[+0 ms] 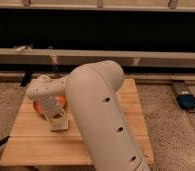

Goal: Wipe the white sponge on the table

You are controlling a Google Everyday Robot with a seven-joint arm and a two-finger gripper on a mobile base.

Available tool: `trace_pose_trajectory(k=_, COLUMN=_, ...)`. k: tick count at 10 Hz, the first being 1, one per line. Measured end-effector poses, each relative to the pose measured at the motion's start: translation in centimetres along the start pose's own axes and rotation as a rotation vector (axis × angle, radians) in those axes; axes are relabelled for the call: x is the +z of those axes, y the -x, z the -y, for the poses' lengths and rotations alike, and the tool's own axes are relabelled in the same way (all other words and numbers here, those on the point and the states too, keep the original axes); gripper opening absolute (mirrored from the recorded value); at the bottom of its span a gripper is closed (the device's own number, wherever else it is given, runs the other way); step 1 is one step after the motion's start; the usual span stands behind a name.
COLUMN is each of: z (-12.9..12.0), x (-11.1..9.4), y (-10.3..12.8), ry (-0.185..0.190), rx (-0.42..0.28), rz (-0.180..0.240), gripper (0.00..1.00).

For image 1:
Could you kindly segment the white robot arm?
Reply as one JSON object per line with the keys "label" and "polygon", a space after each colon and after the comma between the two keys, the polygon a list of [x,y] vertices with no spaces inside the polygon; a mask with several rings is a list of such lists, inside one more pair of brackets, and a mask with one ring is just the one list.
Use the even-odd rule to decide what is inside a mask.
{"label": "white robot arm", "polygon": [[39,76],[26,95],[57,113],[64,95],[96,171],[151,171],[118,100],[124,82],[115,61],[88,63],[59,79]]}

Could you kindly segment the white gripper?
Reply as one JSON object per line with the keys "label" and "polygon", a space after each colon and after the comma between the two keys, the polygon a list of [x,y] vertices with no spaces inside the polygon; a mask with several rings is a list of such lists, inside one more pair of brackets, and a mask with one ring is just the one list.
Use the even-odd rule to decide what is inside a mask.
{"label": "white gripper", "polygon": [[48,120],[65,118],[64,109],[54,96],[42,99],[40,104]]}

